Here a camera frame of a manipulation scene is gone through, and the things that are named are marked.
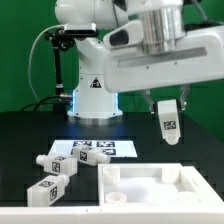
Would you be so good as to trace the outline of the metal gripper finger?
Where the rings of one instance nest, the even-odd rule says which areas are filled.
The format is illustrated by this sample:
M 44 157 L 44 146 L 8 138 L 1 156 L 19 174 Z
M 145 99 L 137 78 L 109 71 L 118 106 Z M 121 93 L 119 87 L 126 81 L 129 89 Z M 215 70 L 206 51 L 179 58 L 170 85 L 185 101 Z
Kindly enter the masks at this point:
M 190 92 L 190 85 L 189 84 L 182 85 L 180 89 L 181 89 L 181 96 L 178 99 L 178 108 L 180 110 L 184 110 L 186 107 L 186 99 Z
M 151 92 L 150 92 L 150 90 L 149 89 L 143 90 L 142 91 L 142 97 L 147 102 L 147 104 L 149 106 L 150 112 L 152 114 L 154 114 L 156 112 L 156 104 L 153 101 L 153 99 L 151 98 Z

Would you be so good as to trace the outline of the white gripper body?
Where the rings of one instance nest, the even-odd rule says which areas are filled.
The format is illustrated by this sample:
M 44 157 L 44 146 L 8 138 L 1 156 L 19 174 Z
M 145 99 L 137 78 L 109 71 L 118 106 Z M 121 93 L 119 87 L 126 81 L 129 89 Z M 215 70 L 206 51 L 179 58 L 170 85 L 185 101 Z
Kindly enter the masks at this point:
M 111 50 L 103 63 L 109 92 L 129 92 L 224 78 L 224 25 L 189 31 L 171 53 L 143 55 L 137 46 Z

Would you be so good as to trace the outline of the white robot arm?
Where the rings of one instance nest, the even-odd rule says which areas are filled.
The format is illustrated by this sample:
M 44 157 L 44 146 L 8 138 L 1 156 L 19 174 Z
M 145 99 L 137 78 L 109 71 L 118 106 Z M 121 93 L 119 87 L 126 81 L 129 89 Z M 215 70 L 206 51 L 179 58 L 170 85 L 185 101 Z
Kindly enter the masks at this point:
M 120 117 L 119 92 L 224 78 L 224 25 L 185 31 L 184 0 L 57 0 L 55 14 L 79 54 L 68 117 Z

